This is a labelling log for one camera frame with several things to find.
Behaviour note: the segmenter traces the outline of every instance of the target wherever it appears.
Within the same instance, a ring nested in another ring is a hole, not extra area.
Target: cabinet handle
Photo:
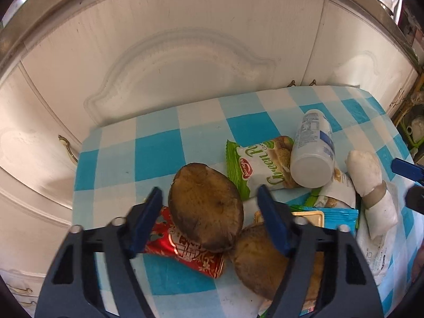
[[[22,288],[12,287],[9,284],[6,284],[6,285],[7,285],[7,288],[9,288],[9,290],[12,292],[12,294],[22,295],[22,294],[31,294],[32,293],[31,288],[22,289]]]
[[[61,135],[58,135],[58,138],[59,138],[60,143],[66,148],[66,152],[68,153],[71,161],[75,165],[78,165],[78,158],[72,153],[71,144],[69,143],[69,141]]]
[[[22,307],[37,306],[36,302],[19,302]]]

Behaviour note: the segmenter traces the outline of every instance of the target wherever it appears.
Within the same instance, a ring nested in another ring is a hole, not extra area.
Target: plastic bottle
[[[309,110],[303,116],[291,153],[290,172],[296,183],[306,188],[322,187],[333,176],[331,125],[317,109]]]

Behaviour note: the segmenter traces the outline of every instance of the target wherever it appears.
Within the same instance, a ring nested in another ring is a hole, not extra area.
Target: blue and white tablecloth
[[[410,284],[413,259],[423,239],[423,217],[404,207],[405,190],[413,182],[390,169],[395,157],[411,161],[408,150],[378,102],[360,89],[308,86],[240,94],[96,129],[83,143],[79,158],[73,223],[84,228],[104,226],[142,203],[155,186],[167,197],[175,173],[190,162],[205,163],[226,174],[227,140],[249,146],[279,135],[294,137],[303,114],[311,108],[321,110],[330,121],[342,171],[352,149],[375,152],[384,179],[398,187],[401,218],[388,274],[379,286],[387,314]],[[277,201],[299,204],[308,192],[282,189],[273,194]],[[216,280],[155,255],[139,255],[132,265],[156,317],[255,318],[262,303],[240,283],[230,264]],[[101,254],[98,271],[105,306],[116,313]]]

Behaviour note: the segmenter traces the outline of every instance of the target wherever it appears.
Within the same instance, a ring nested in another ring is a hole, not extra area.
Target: naraya logo
[[[253,172],[252,166],[250,166],[249,162],[244,158],[240,158],[240,167],[243,172],[243,179],[249,178]]]

